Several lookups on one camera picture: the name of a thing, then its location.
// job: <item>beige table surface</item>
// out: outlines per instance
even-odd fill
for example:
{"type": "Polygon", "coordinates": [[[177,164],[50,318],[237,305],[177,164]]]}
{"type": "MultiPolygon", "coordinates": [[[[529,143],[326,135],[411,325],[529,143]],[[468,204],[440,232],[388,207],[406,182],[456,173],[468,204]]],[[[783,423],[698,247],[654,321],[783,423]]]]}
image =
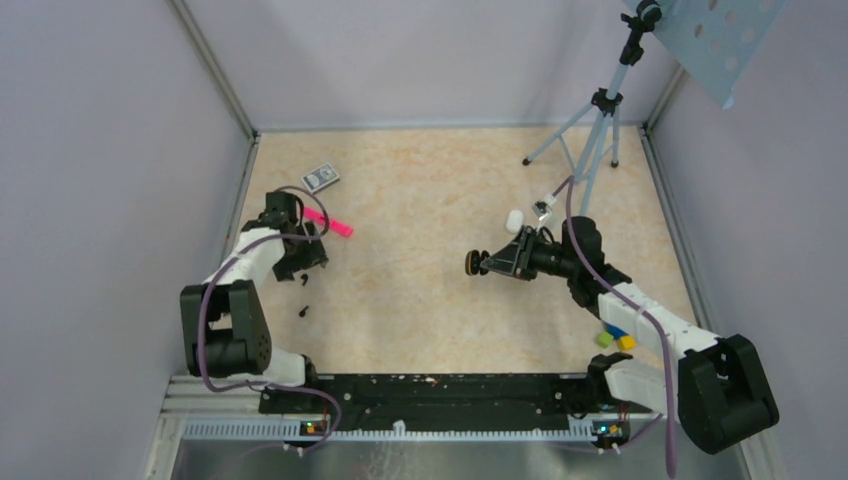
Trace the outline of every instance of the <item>beige table surface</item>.
{"type": "MultiPolygon", "coordinates": [[[[552,131],[263,134],[241,223],[264,208],[266,192],[302,185],[301,175],[329,161],[341,181],[318,196],[331,217],[355,228],[348,239],[325,237],[330,262],[309,271],[305,287],[273,277],[261,287],[274,344],[329,373],[585,371],[601,351],[594,344],[601,326],[573,303],[565,280],[463,273],[468,250],[497,251],[513,237],[504,228],[510,210],[529,218],[533,201],[568,174],[556,144],[533,165],[520,163],[552,131]]],[[[569,132],[573,155],[587,134],[569,132]]],[[[607,261],[692,321],[636,128],[622,129],[621,141],[621,166],[605,161],[589,216],[607,261]]],[[[559,228],[552,230],[559,240],[559,228]]]]}

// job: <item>tripod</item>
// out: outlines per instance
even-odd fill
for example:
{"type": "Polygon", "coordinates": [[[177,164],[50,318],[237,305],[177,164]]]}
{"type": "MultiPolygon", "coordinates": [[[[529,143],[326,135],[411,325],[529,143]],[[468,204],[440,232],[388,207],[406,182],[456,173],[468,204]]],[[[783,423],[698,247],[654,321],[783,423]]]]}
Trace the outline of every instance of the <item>tripod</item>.
{"type": "Polygon", "coordinates": [[[618,167],[618,144],[619,144],[619,129],[621,126],[621,115],[619,113],[619,105],[624,99],[624,96],[619,93],[621,85],[624,83],[624,77],[627,71],[642,58],[645,50],[639,44],[642,41],[642,36],[646,33],[653,32],[657,22],[662,19],[662,10],[656,0],[643,0],[636,8],[636,16],[630,17],[621,14],[621,20],[630,28],[630,36],[619,58],[618,68],[615,71],[612,82],[609,88],[601,88],[592,96],[592,101],[577,112],[570,120],[565,122],[559,130],[545,140],[542,145],[531,153],[521,163],[530,165],[533,160],[542,154],[552,143],[559,140],[565,151],[565,157],[568,159],[568,165],[574,172],[575,185],[586,181],[586,191],[583,194],[583,203],[580,206],[580,215],[585,216],[589,209],[589,197],[592,195],[592,186],[595,183],[595,176],[598,173],[601,159],[612,150],[613,168],[618,167]],[[589,138],[586,141],[586,146],[583,147],[583,152],[580,154],[580,159],[577,165],[574,165],[574,159],[571,157],[571,152],[565,144],[565,139],[562,135],[566,130],[573,127],[584,115],[592,110],[592,107],[598,107],[598,115],[595,118],[595,123],[592,125],[592,131],[589,133],[589,138]],[[609,131],[610,123],[612,124],[612,145],[607,150],[604,150],[606,143],[607,131],[609,131]],[[586,168],[589,163],[589,157],[594,153],[592,166],[588,172],[586,168]]]}

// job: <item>blue block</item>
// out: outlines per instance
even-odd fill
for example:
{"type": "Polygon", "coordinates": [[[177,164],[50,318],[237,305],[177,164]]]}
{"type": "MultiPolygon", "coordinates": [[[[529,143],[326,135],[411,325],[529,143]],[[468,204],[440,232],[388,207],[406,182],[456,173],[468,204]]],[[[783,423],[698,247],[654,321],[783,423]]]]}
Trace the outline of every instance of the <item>blue block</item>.
{"type": "Polygon", "coordinates": [[[608,323],[606,323],[605,325],[606,325],[607,332],[609,332],[610,335],[612,335],[612,338],[614,338],[615,340],[618,340],[621,337],[627,336],[627,332],[625,332],[624,330],[622,330],[618,327],[615,327],[613,325],[610,325],[608,323]]]}

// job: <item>deck of cards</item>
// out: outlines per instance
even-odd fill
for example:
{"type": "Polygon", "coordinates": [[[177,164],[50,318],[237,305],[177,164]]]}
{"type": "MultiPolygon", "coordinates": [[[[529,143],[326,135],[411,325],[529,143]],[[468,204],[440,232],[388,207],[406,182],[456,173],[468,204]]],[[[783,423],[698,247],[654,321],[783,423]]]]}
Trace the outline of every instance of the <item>deck of cards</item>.
{"type": "Polygon", "coordinates": [[[310,193],[318,193],[338,182],[339,174],[332,165],[325,163],[312,172],[300,177],[300,180],[310,193]]]}

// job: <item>green cube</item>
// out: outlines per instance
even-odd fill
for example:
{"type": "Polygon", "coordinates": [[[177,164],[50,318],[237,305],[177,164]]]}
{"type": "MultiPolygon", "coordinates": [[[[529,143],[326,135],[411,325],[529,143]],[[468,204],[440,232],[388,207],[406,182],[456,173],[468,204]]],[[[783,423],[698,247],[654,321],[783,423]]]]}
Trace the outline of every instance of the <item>green cube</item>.
{"type": "Polygon", "coordinates": [[[609,347],[614,341],[615,338],[609,332],[601,332],[601,334],[598,335],[598,338],[595,339],[595,343],[600,345],[602,348],[609,347]]]}

